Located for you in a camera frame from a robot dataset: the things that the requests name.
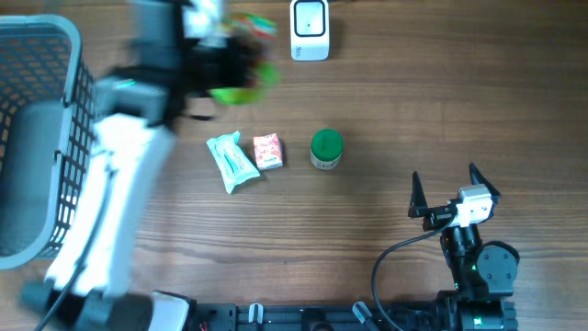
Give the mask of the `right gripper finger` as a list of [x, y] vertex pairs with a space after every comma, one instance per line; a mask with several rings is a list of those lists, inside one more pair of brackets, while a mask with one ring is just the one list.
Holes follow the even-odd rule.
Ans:
[[408, 216], [410, 218], [424, 217], [428, 211], [428, 204], [424, 195], [422, 182], [417, 171], [412, 174], [412, 194], [408, 209]]
[[474, 163], [469, 164], [469, 177], [472, 185], [484, 185], [491, 194], [491, 199], [497, 203], [501, 197], [500, 191], [481, 173]]

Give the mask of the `Haribo gummy candy bag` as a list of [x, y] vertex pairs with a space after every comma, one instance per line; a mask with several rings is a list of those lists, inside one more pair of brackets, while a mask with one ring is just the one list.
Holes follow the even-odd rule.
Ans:
[[223, 29], [236, 37], [245, 49], [252, 51], [246, 65], [245, 85], [218, 87], [209, 91], [220, 104], [237, 106], [260, 101], [279, 81], [279, 72], [273, 62], [272, 46], [277, 39], [277, 24], [258, 15], [236, 12], [223, 22]]

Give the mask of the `teal tissue packet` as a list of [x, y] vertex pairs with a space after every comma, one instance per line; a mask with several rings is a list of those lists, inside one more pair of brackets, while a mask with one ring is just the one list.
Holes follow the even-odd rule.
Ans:
[[234, 189], [249, 179], [260, 176], [260, 172], [238, 145], [241, 133], [236, 131], [207, 140], [207, 146], [221, 172], [225, 190]]

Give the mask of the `small orange candy box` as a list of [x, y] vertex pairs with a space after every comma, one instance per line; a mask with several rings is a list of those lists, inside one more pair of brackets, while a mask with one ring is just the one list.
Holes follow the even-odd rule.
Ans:
[[255, 163], [260, 171], [283, 166], [281, 143], [276, 133], [255, 136], [253, 143]]

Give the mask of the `green lid jar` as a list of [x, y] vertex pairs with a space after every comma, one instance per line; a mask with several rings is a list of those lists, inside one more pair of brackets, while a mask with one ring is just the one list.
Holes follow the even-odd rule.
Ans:
[[342, 135], [333, 129], [317, 131], [311, 140], [311, 162], [321, 170], [335, 168], [344, 151]]

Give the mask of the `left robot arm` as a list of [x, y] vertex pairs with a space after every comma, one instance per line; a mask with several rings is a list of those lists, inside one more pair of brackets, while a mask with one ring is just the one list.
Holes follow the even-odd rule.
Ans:
[[154, 291], [132, 294], [135, 236], [153, 185], [176, 140], [186, 99], [242, 87], [254, 53], [223, 28], [222, 1], [136, 1], [131, 65], [94, 84], [94, 143], [74, 224], [43, 280], [26, 282], [23, 306], [40, 324], [71, 330], [188, 330], [195, 301]]

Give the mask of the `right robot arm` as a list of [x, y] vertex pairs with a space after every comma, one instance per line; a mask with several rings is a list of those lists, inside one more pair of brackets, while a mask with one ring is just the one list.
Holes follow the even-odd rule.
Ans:
[[430, 316], [419, 320], [428, 330], [515, 330], [514, 294], [520, 255], [501, 241], [484, 242], [479, 225], [488, 222], [501, 197], [480, 170], [469, 164], [470, 184], [438, 207], [428, 205], [421, 179], [413, 172], [408, 210], [423, 220], [423, 230], [440, 235], [440, 246], [455, 289], [440, 291]]

